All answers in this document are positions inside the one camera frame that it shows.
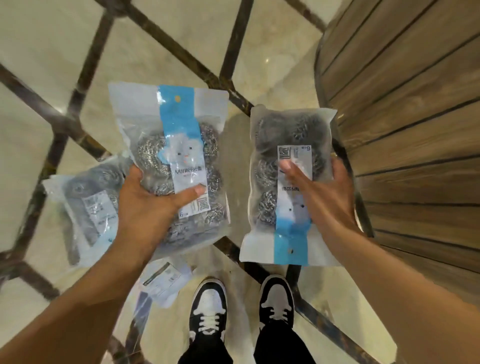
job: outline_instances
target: tile floor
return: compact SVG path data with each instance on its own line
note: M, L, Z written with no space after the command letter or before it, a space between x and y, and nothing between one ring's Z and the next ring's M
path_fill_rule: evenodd
M218 74L240 0L217 6L209 1L134 0L164 31ZM326 23L340 0L307 1ZM94 0L2 0L0 62L61 112L65 111L96 31L102 8ZM321 33L283 0L255 0L237 67L236 89L253 104L273 109L316 107L313 58ZM81 122L110 152L123 143L108 100L109 81L205 87L205 84L147 33L127 18L117 19L93 79ZM0 86L0 248L12 247L36 183L52 132L49 125L7 88ZM249 119L233 104L221 140L222 164L235 165L225 175L233 224L229 237L240 244L249 225L246 217L251 147ZM69 141L59 174L75 174L95 165ZM47 200L25 260L64 291L84 270L69 266L64 248L65 221ZM253 363L258 336L260 285L214 247L186 255L196 266L194 279L169 309L152 306L141 345L153 364L175 363L187 345L188 310L198 283L208 275L221 278L230 302L227 348L237 363ZM286 267L266 266L285 273ZM302 296L382 364L395 359L396 346L348 273L342 268L305 268L299 280ZM125 343L135 295L127 300L114 335ZM21 279L5 282L0 291L0 346L40 313L47 301ZM295 330L318 363L354 363L348 355L300 316ZM106 355L103 363L111 363Z

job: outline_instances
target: curved wooden wall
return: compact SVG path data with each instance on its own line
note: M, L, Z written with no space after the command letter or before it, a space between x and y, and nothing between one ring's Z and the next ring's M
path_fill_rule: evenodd
M350 1L317 72L377 242L480 305L480 1Z

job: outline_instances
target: fingernail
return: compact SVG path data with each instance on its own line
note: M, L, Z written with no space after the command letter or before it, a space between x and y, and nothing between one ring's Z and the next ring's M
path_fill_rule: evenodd
M292 161L289 159L284 159L279 161L279 166L283 171L290 170L292 168Z
M205 193L207 188L202 184L198 184L193 189L195 190L195 192L197 192L197 195L201 196Z

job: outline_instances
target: pant leg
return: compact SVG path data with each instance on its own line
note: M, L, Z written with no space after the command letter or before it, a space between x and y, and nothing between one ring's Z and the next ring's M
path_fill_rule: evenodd
M233 364L222 340L201 340L199 337L190 344L178 364Z
M315 364L302 339L283 321L274 321L260 331L253 356L257 364Z

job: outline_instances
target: sneaker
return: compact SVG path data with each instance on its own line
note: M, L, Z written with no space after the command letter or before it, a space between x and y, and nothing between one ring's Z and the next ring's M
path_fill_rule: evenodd
M227 294L218 279L205 279L193 296L190 310L190 344L196 339L225 339Z
M284 321L293 328L293 294L285 278L268 276L260 288L260 330L270 322Z

